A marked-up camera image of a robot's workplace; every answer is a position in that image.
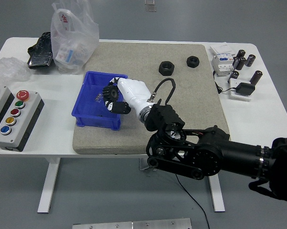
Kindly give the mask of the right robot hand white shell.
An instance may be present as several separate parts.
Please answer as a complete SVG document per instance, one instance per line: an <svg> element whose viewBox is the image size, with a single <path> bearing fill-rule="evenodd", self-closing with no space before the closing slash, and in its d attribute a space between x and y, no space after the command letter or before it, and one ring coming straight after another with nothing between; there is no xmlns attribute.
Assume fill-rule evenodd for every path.
<svg viewBox="0 0 287 229"><path fill-rule="evenodd" d="M145 83L138 80L114 77L102 90L103 101L108 111L115 114L128 114L136 110L139 118L148 112L153 103Z"/></svg>

